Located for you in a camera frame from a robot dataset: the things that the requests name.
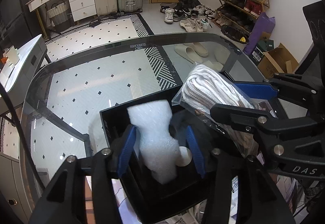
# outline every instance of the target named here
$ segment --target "red shoe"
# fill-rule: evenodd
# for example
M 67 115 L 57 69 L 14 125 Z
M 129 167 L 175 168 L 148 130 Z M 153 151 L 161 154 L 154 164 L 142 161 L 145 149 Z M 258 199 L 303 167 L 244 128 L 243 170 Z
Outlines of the red shoe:
M 254 2 L 251 0 L 246 0 L 246 4 L 244 7 L 244 10 L 246 10 L 247 12 L 251 12 L 252 8 L 253 8 L 253 4 Z
M 262 12 L 262 6 L 260 4 L 257 4 L 255 2 L 252 2 L 252 9 L 251 14 L 255 17 L 258 17 Z

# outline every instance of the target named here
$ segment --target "plastic bag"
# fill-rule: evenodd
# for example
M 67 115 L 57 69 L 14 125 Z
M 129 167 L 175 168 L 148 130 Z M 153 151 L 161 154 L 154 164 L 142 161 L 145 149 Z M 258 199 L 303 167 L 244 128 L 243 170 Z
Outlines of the plastic bag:
M 252 134 L 233 130 L 231 126 L 217 123 L 211 118 L 210 109 L 216 103 L 258 109 L 258 106 L 232 82 L 202 64 L 189 73 L 182 88 L 172 100 L 173 106 L 181 105 L 209 127 L 225 136 L 227 133 L 243 157 L 256 155 L 258 144 Z

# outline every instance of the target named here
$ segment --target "barcode label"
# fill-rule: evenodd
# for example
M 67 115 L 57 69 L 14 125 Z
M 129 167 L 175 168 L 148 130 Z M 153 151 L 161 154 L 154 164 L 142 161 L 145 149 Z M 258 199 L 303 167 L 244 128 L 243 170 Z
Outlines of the barcode label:
M 252 54 L 256 58 L 257 61 L 260 61 L 261 60 L 260 56 L 255 51 L 253 51 Z

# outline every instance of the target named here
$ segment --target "blue gripper pad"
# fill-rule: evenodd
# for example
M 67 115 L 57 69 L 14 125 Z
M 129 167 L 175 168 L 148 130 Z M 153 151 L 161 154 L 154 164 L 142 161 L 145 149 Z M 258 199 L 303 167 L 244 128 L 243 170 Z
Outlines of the blue gripper pad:
M 250 98 L 270 100 L 272 97 L 277 97 L 277 90 L 269 84 L 234 82 L 234 85 Z
M 125 144 L 121 150 L 119 160 L 118 160 L 117 175 L 119 178 L 122 176 L 122 174 L 126 172 L 126 169 L 129 166 L 129 160 L 133 152 L 136 136 L 137 136 L 136 127 L 132 126 L 128 135 L 126 136 Z
M 187 126 L 186 128 L 186 141 L 192 152 L 192 159 L 198 174 L 201 175 L 202 178 L 205 176 L 205 165 L 204 165 L 204 157 L 199 148 L 198 142 L 195 138 L 194 132 L 191 126 Z

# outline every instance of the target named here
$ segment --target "logo on glass table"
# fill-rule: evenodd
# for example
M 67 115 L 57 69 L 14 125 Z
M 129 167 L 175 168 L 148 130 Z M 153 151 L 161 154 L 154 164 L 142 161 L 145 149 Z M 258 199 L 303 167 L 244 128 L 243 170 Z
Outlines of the logo on glass table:
M 130 48 L 135 48 L 136 50 L 141 50 L 143 46 L 147 46 L 145 43 L 140 43 L 140 44 L 133 44 L 130 45 Z

